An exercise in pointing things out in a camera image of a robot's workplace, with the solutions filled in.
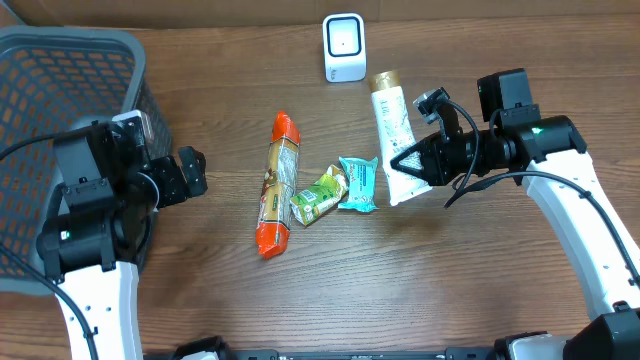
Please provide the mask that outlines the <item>white tube gold cap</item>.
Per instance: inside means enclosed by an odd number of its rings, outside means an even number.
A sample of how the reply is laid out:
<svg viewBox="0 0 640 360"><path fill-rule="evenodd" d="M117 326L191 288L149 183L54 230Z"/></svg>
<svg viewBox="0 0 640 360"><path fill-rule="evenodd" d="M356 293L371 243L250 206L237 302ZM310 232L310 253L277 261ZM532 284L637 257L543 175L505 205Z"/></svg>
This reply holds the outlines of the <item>white tube gold cap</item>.
<svg viewBox="0 0 640 360"><path fill-rule="evenodd" d="M430 191L432 187L425 180L391 167L394 157L416 144L398 73L379 73L371 76L368 81L390 205L396 206Z"/></svg>

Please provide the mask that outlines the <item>mint green tissue pack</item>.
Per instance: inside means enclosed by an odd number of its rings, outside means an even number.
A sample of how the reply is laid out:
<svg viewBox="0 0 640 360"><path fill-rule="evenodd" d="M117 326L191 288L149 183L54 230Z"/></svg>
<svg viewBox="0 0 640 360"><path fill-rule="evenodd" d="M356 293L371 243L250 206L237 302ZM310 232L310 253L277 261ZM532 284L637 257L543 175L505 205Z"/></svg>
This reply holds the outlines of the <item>mint green tissue pack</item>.
<svg viewBox="0 0 640 360"><path fill-rule="evenodd" d="M338 204L339 209L370 213L377 209L374 203L378 158L340 157L339 161L348 179L348 198Z"/></svg>

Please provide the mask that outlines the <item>orange spaghetti packet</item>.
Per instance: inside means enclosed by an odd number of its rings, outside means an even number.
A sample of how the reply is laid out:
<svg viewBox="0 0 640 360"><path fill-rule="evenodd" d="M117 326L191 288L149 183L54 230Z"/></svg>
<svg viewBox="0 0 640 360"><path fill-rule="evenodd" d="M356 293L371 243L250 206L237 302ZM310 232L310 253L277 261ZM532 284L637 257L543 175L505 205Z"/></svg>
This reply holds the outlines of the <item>orange spaghetti packet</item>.
<svg viewBox="0 0 640 360"><path fill-rule="evenodd" d="M258 253L265 260L284 253L288 245L290 200L296 192L300 141L294 121L279 112L272 129L256 227Z"/></svg>

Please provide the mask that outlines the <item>green drink carton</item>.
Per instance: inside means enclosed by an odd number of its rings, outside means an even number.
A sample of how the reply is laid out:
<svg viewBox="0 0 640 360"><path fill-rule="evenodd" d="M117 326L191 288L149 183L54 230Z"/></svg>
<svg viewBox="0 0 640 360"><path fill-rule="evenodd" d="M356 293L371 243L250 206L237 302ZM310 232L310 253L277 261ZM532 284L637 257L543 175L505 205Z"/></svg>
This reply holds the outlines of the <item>green drink carton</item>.
<svg viewBox="0 0 640 360"><path fill-rule="evenodd" d="M345 173L330 165L316 182L291 198L291 210L301 224L308 226L334 207L347 191Z"/></svg>

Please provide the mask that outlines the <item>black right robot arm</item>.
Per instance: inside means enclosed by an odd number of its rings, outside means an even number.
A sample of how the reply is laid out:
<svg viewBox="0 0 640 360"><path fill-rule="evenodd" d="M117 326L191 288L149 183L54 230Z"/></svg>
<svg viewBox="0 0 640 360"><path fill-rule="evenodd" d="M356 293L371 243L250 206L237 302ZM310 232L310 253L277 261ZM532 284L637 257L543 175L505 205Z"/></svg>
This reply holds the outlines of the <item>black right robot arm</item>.
<svg viewBox="0 0 640 360"><path fill-rule="evenodd" d="M528 332L497 340L490 359L636 359L639 356L639 247L597 178L584 139L565 116L510 120L494 111L484 131L464 134L456 119L390 161L397 172L443 186L452 196L512 179L543 212L581 285L590 323L572 337Z"/></svg>

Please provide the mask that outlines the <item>white barcode scanner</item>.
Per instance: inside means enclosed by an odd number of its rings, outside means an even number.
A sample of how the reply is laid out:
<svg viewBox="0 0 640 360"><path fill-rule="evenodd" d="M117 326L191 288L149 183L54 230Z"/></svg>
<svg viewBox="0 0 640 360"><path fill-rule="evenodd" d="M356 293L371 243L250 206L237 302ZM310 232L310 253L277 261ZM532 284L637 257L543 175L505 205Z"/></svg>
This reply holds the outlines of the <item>white barcode scanner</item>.
<svg viewBox="0 0 640 360"><path fill-rule="evenodd" d="M363 18L356 13L331 14L323 20L322 37L326 80L363 80L367 70Z"/></svg>

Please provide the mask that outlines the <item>grey plastic shopping basket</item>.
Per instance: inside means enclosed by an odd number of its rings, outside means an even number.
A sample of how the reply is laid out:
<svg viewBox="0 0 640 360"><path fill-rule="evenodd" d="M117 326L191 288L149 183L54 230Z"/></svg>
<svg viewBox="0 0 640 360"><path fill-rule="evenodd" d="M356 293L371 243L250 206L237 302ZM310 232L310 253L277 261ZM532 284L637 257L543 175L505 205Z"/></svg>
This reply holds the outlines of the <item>grey plastic shopping basket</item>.
<svg viewBox="0 0 640 360"><path fill-rule="evenodd" d="M172 151L172 135L145 80L146 55L116 30L9 26L1 31L1 146L75 130L140 110L150 118L152 158ZM36 238L47 210L63 203L52 145L25 146L1 162L1 243L38 271Z"/></svg>

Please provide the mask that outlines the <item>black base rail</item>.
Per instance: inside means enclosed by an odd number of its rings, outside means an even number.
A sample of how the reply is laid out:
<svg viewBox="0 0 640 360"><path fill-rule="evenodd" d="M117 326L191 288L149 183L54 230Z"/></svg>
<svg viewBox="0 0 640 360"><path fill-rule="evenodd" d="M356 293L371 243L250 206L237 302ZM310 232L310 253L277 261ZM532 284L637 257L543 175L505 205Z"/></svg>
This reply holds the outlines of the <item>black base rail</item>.
<svg viewBox="0 0 640 360"><path fill-rule="evenodd" d="M279 352L273 349L233 350L221 337L205 338L173 352L151 353L148 359L238 359L238 360L490 360L562 359L568 336L546 332L523 333L495 341L492 346L448 347L439 351L319 351Z"/></svg>

